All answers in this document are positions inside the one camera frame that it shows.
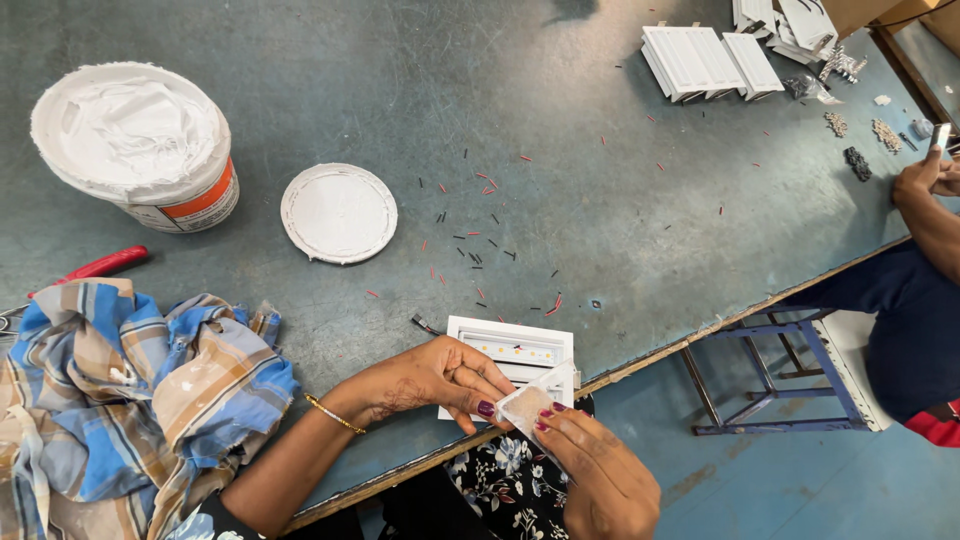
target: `white plastic bucket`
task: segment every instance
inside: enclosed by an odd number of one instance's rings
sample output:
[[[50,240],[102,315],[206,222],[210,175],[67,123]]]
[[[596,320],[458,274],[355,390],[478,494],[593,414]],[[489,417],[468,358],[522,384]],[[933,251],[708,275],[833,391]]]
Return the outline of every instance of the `white plastic bucket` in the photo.
[[[36,102],[31,136],[61,180],[157,231],[209,229],[240,197],[220,109],[154,65],[86,65],[66,75]]]

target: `maroon nail polish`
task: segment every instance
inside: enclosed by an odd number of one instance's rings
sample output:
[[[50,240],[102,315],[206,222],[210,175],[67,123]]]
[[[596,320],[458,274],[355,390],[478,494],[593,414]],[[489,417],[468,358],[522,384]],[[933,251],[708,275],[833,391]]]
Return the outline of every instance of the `maroon nail polish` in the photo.
[[[480,416],[486,416],[490,418],[493,416],[493,413],[496,412],[496,409],[493,407],[493,404],[488,401],[481,401],[477,405],[477,414]]]

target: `gold bangle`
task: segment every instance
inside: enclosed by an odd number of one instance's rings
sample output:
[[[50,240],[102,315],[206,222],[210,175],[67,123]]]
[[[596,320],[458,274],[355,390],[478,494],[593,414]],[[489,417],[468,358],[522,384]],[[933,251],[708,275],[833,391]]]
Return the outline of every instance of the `gold bangle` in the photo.
[[[326,408],[326,407],[323,406],[323,405],[320,405],[320,400],[317,399],[317,396],[314,396],[313,394],[307,394],[306,392],[303,392],[303,397],[306,399],[306,401],[310,402],[310,404],[312,404],[314,407],[316,407],[316,408],[318,408],[319,410],[322,410],[323,412],[325,412],[326,415],[329,416],[330,418],[336,420],[337,422],[340,422],[340,423],[343,424],[344,426],[347,426],[348,428],[350,428],[351,430],[353,430],[356,434],[358,434],[358,435],[365,435],[365,434],[367,434],[367,430],[364,430],[363,428],[357,428],[356,426],[354,426],[354,425],[351,424],[350,422],[348,422],[348,421],[344,420],[343,418],[340,418],[340,417],[337,416],[336,414],[333,414],[332,412],[330,412],[330,409]]]

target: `orange label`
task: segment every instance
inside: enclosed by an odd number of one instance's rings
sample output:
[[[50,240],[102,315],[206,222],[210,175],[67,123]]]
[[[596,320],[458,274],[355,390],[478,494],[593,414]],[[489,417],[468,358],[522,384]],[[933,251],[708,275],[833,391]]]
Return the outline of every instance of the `orange label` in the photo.
[[[233,159],[227,158],[227,166],[224,167],[223,174],[220,175],[220,179],[217,180],[217,182],[212,185],[210,189],[204,191],[200,195],[197,195],[185,203],[172,205],[170,207],[159,207],[160,211],[167,214],[167,216],[176,219],[178,217],[183,217],[185,215],[190,215],[206,209],[210,205],[213,205],[220,200],[220,197],[223,196],[223,194],[227,191],[227,188],[230,187],[230,180],[232,177]]]

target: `red handle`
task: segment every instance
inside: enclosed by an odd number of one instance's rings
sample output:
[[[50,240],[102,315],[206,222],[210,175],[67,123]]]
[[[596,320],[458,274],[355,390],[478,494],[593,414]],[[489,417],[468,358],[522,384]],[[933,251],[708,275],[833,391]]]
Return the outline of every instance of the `red handle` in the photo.
[[[78,280],[80,278],[99,278],[113,272],[121,266],[130,264],[135,260],[140,260],[147,255],[147,248],[143,246],[133,246],[125,250],[120,250],[114,254],[110,254],[103,258],[98,258],[93,262],[81,266],[66,276],[63,276],[59,280],[56,280],[53,282],[53,284],[59,285],[71,280]],[[33,297],[34,293],[27,295],[27,298]]]

